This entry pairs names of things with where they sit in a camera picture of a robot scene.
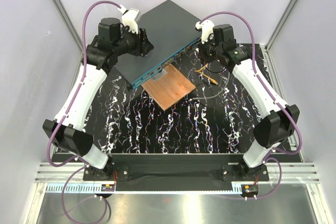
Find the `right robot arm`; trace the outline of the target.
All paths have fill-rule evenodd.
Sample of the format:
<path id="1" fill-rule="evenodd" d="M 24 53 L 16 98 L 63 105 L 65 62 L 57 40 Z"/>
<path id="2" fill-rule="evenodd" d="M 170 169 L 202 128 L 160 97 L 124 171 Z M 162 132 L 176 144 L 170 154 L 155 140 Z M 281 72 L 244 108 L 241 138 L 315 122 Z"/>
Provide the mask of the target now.
<path id="1" fill-rule="evenodd" d="M 254 141 L 234 168 L 237 175 L 250 180 L 261 169 L 267 156 L 285 139 L 292 136 L 299 117 L 296 105 L 289 105 L 279 96 L 260 72 L 252 58 L 254 46 L 239 46 L 231 25 L 197 22 L 201 38 L 197 44 L 199 57 L 206 63 L 217 60 L 247 90 L 254 101 L 261 121 L 254 127 Z"/>

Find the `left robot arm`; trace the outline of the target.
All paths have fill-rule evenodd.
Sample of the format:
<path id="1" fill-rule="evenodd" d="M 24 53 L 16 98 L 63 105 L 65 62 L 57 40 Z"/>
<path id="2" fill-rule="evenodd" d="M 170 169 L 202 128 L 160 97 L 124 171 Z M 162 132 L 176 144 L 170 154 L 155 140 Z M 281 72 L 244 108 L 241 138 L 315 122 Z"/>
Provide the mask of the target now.
<path id="1" fill-rule="evenodd" d="M 53 120 L 45 120 L 43 130 L 49 137 L 48 146 L 55 146 L 78 158 L 103 180 L 113 176 L 113 161 L 84 132 L 84 122 L 93 99 L 113 66 L 122 55 L 144 57 L 153 45 L 146 31 L 135 18 L 104 18 L 98 34 L 86 45 L 77 80 Z"/>

